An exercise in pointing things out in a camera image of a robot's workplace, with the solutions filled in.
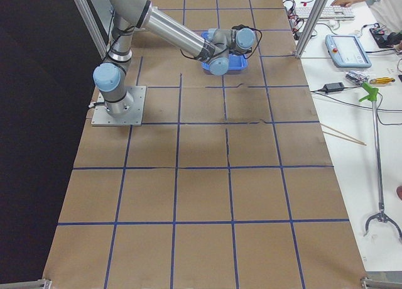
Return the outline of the person hand on keyboard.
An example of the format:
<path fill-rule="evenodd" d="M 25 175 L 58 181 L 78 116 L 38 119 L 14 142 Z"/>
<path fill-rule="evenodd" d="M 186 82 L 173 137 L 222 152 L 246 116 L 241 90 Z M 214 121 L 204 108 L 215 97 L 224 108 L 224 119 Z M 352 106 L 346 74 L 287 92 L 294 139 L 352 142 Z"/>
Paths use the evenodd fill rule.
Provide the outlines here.
<path fill-rule="evenodd" d="M 353 3 L 354 0 L 334 0 L 331 6 L 350 7 Z"/>

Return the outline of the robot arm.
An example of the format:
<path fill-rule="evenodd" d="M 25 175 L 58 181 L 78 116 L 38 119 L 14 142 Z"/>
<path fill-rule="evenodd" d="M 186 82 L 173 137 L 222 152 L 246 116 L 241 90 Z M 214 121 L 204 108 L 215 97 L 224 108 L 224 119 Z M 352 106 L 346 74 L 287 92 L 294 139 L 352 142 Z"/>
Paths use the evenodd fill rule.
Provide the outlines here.
<path fill-rule="evenodd" d="M 172 45 L 191 60 L 206 63 L 210 73 L 221 76 L 230 68 L 231 56 L 252 52 L 256 29 L 246 25 L 231 29 L 211 28 L 202 37 L 160 11 L 150 0 L 109 0 L 114 10 L 109 46 L 93 80 L 103 98 L 100 107 L 114 122 L 126 123 L 130 114 L 141 111 L 143 102 L 125 85 L 132 47 L 143 53 L 167 53 Z"/>

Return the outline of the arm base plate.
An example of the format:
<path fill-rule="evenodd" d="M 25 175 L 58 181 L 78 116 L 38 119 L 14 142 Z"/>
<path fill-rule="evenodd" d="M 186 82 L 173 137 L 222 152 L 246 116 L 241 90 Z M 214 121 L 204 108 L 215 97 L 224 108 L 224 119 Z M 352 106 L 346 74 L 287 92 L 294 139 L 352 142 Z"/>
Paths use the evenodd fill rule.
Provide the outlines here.
<path fill-rule="evenodd" d="M 91 124 L 93 126 L 140 126 L 143 120 L 144 102 L 147 86 L 126 86 L 126 96 L 123 100 L 106 102 L 99 93 Z"/>

